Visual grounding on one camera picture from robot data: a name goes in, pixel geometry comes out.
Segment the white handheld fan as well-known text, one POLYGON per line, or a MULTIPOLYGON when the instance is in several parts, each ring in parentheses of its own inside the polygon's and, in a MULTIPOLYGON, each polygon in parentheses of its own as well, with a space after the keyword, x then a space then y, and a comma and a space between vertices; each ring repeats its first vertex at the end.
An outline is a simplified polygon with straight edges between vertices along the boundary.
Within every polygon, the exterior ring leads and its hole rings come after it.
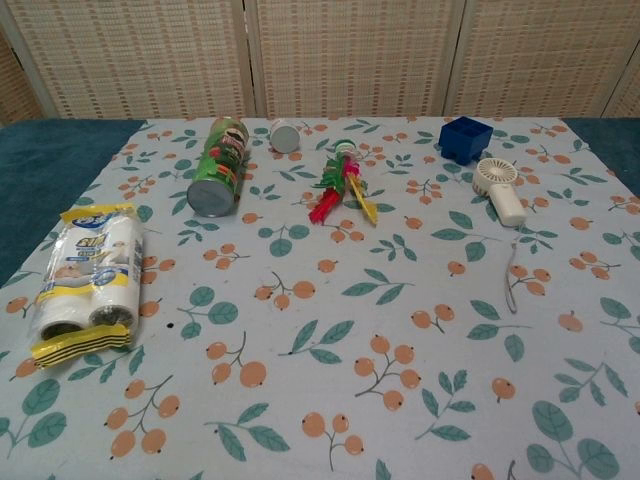
POLYGON ((474 191, 491 200, 505 227, 518 227, 526 220, 526 212, 514 189, 517 178, 518 172, 511 163, 494 157, 480 160, 473 172, 474 191))

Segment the colourful feather shuttlecock toy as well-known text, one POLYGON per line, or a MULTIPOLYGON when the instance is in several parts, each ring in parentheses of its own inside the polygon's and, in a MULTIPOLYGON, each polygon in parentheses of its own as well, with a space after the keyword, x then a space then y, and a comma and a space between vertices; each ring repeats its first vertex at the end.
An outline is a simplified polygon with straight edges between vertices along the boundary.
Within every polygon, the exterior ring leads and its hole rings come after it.
POLYGON ((312 224, 323 224, 343 202, 347 192, 355 197, 366 218, 373 225, 378 223, 377 206, 365 197, 366 188, 360 175, 358 155, 356 145, 351 140, 343 139, 334 144, 334 156, 328 158, 321 181, 315 185, 323 193, 308 214, 312 224))

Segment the small white round jar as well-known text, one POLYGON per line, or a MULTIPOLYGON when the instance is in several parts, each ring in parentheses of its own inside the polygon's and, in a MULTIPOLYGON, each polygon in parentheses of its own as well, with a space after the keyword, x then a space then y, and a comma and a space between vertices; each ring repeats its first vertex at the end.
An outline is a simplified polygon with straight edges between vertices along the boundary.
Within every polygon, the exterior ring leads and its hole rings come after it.
POLYGON ((276 119, 270 128, 271 147, 278 153, 295 152, 300 146, 300 134, 297 128, 285 119, 276 119))

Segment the floral patterned tablecloth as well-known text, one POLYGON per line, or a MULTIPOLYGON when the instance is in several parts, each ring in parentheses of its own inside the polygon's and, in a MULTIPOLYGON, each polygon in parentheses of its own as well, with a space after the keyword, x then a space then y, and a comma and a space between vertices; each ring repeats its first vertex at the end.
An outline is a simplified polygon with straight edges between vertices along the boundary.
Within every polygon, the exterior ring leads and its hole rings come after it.
POLYGON ((526 223, 441 157, 442 120, 249 119, 237 210, 187 202, 211 123, 0 129, 0 480, 640 480, 632 121, 493 118, 526 223), (308 214, 334 144, 365 197, 308 214), (140 330, 54 369, 30 326, 62 212, 132 203, 140 330))

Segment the green Pringles can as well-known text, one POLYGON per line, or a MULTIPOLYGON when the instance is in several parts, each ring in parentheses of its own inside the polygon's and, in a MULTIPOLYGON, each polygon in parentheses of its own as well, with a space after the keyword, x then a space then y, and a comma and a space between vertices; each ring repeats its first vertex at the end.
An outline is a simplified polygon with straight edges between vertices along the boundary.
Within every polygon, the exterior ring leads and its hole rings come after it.
POLYGON ((214 121, 187 190, 187 202, 197 215, 225 216, 234 208, 248 140, 248 130, 237 118, 214 121))

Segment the blue plastic compartment box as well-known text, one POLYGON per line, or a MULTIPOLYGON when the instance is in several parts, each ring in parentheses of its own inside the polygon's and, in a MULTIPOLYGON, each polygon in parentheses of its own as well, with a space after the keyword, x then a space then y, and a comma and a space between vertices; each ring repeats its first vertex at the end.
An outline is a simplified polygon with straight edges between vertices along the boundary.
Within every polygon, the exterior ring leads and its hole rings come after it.
POLYGON ((489 145, 493 128, 472 118, 461 116, 441 127, 440 154, 458 165, 477 161, 489 145))

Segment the woven folding screen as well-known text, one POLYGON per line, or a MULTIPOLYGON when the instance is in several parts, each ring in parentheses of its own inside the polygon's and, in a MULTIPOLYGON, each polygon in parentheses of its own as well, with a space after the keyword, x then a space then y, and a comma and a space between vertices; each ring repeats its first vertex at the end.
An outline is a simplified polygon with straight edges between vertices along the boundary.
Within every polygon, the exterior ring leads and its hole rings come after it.
POLYGON ((17 118, 640 117, 640 0, 0 0, 17 118))

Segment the pack of white rolls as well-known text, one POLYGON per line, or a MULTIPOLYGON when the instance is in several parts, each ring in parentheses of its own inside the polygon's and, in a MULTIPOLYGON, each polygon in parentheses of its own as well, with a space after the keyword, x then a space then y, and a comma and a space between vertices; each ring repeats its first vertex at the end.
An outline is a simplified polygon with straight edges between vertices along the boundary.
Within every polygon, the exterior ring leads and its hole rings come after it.
POLYGON ((34 302, 31 358, 45 369, 136 336, 144 228, 131 203, 89 205, 60 215, 34 302))

